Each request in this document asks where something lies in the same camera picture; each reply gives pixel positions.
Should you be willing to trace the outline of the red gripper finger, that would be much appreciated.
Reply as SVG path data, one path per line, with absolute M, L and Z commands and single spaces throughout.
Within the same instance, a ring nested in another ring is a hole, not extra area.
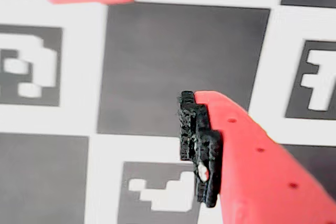
M 180 158 L 195 197 L 223 223 L 335 223 L 335 200 L 240 105 L 216 91 L 178 97 Z

